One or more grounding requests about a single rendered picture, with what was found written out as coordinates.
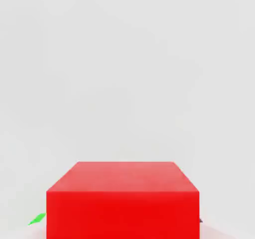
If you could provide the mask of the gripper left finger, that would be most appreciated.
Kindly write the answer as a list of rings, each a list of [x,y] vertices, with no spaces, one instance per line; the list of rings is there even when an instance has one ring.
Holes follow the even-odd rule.
[[[46,239],[46,217],[20,230],[17,239]]]

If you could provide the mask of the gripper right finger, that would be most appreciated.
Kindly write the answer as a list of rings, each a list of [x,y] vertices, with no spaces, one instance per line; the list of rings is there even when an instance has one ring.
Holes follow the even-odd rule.
[[[200,219],[200,239],[226,239],[226,235],[213,227],[205,225]]]

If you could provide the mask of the small red cube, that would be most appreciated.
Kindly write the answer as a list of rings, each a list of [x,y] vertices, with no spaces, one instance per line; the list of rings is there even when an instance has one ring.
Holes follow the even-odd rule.
[[[46,239],[200,239],[199,191],[173,162],[78,162],[46,219]]]

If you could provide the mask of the small green cube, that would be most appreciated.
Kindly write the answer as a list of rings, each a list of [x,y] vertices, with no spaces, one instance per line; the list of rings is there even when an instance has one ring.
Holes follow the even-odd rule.
[[[46,213],[38,214],[28,225],[36,224],[41,222],[46,217]]]

